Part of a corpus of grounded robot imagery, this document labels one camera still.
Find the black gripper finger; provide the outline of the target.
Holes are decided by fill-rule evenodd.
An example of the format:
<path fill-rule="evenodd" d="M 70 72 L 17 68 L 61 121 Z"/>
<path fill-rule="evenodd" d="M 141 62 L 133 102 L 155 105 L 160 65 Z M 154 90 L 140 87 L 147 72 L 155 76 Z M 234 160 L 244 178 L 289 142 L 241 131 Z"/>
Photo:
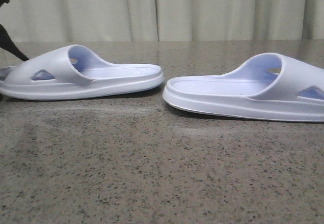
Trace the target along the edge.
<path fill-rule="evenodd" d="M 10 0 L 0 0 L 0 7 L 3 5 L 3 4 L 8 4 L 10 2 Z"/>
<path fill-rule="evenodd" d="M 7 33 L 6 29 L 2 25 L 0 25 L 0 41 L 2 49 L 10 52 L 22 61 L 29 60 L 29 58 L 17 48 L 17 46 L 14 44 L 9 34 Z"/>

